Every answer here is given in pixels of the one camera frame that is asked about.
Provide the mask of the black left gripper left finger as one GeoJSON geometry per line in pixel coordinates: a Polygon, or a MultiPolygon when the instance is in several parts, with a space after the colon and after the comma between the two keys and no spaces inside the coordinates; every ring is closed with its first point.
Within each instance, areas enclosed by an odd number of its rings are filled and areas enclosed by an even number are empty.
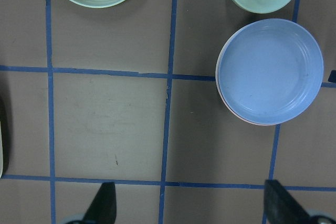
{"type": "Polygon", "coordinates": [[[116,220],[115,183],[102,183],[84,217],[84,223],[109,223],[116,220]]]}

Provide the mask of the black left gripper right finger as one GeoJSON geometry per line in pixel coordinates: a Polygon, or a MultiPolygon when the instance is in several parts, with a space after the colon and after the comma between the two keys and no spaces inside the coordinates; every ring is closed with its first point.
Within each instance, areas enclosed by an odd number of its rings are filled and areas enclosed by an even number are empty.
{"type": "Polygon", "coordinates": [[[264,213],[269,223],[335,223],[325,214],[307,212],[277,180],[264,183],[264,213]]]}

